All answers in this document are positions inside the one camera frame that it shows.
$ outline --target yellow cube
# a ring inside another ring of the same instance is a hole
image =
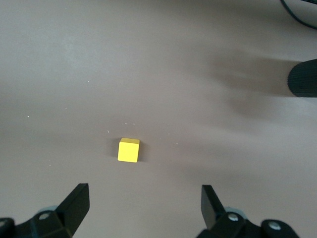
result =
[[[119,143],[118,161],[138,162],[140,140],[122,138]]]

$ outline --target metal bolt head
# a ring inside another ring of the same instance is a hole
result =
[[[39,220],[45,220],[49,216],[50,216],[49,212],[43,213],[39,216]]]
[[[6,220],[0,222],[0,228],[6,224]]]
[[[237,216],[236,214],[234,214],[234,213],[230,213],[230,214],[228,215],[228,218],[229,218],[231,221],[233,221],[233,222],[237,222],[237,221],[239,220],[238,216]]]
[[[276,222],[269,222],[268,226],[271,227],[273,230],[279,231],[281,226]]]

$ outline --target wooden block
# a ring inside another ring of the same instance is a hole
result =
[[[140,140],[122,138],[119,143],[118,161],[138,162]]]

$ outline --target black cable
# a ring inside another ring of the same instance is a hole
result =
[[[299,23],[303,24],[304,26],[307,26],[307,27],[310,27],[310,28],[312,28],[312,29],[317,30],[317,27],[316,27],[316,26],[313,26],[313,25],[311,25],[311,24],[308,24],[308,23],[302,21],[301,19],[299,19],[299,18],[292,12],[292,10],[288,7],[288,5],[286,4],[286,2],[285,2],[284,0],[280,0],[280,1],[281,1],[281,3],[282,3],[283,7],[285,8],[285,10],[286,10],[296,21],[298,21]]]

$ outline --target black cylinder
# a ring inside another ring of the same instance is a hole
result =
[[[287,85],[297,97],[317,97],[317,59],[293,67],[288,75]]]

